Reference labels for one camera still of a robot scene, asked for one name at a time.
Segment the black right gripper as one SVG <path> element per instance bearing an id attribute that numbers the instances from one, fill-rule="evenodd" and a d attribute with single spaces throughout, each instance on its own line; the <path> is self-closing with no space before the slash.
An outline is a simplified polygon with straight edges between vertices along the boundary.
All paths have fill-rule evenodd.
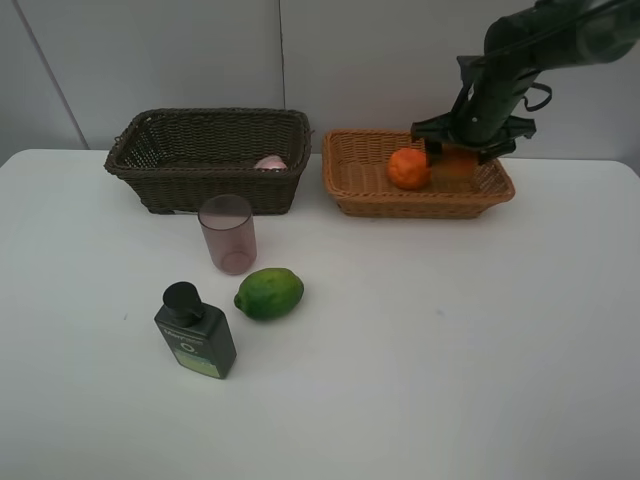
<path id="1" fill-rule="evenodd" d="M 521 96 L 476 95 L 464 97 L 445 114 L 414 122 L 410 129 L 414 141 L 424 140 L 429 165 L 444 160 L 444 143 L 464 148 L 484 148 L 477 152 L 484 165 L 516 149 L 515 140 L 530 139 L 537 132 L 533 119 L 513 116 Z"/>

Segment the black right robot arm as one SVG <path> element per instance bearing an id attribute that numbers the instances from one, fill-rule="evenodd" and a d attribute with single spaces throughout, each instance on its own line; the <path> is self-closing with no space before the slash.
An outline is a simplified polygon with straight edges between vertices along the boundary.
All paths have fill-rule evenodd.
<path id="1" fill-rule="evenodd" d="M 457 59 L 461 90 L 445 114 L 415 122 L 410 135 L 440 157 L 447 145 L 471 152 L 485 164 L 516 149 L 536 133 L 533 119 L 514 115 L 517 105 L 535 112 L 531 89 L 552 92 L 538 82 L 550 70 L 608 64 L 627 55 L 639 40 L 636 1 L 538 1 L 503 16 L 487 30 L 480 55 Z"/>

